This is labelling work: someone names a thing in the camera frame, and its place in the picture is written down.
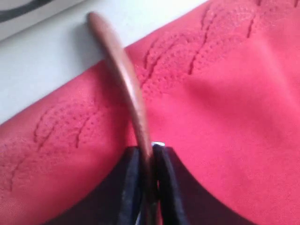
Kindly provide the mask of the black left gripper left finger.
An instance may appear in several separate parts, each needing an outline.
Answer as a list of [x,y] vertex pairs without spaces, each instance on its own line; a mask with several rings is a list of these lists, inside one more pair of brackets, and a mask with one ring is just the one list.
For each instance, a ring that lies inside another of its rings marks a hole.
[[47,224],[146,224],[139,149],[126,148],[117,165],[91,193]]

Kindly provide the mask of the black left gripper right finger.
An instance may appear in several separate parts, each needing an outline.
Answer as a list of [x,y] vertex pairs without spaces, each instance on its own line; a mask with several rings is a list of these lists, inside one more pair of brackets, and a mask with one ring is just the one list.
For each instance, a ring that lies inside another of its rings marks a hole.
[[164,225],[250,225],[211,195],[187,170],[173,148],[153,147]]

